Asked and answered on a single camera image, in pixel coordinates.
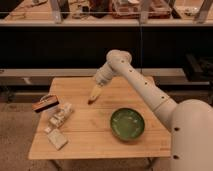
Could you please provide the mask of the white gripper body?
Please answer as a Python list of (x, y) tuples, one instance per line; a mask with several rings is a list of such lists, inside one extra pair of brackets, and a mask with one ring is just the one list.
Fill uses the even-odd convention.
[(115, 72), (111, 69), (111, 67), (108, 64), (104, 64), (97, 70), (94, 75), (94, 80), (97, 85), (105, 86), (113, 79), (114, 75)]

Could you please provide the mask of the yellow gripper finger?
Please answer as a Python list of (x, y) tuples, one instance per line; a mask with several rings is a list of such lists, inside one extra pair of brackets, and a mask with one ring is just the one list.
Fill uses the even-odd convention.
[(95, 102), (97, 98), (100, 96), (101, 91), (102, 91), (102, 87), (100, 85), (95, 85), (94, 88), (92, 89), (88, 102), (89, 103)]

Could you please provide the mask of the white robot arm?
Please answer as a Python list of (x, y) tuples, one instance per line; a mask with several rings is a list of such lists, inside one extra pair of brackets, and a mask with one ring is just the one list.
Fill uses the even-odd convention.
[(115, 74), (123, 76), (171, 133), (170, 171), (213, 171), (213, 107), (197, 99), (175, 102), (135, 70), (131, 60), (127, 51), (110, 50), (94, 75), (96, 86), (88, 103)]

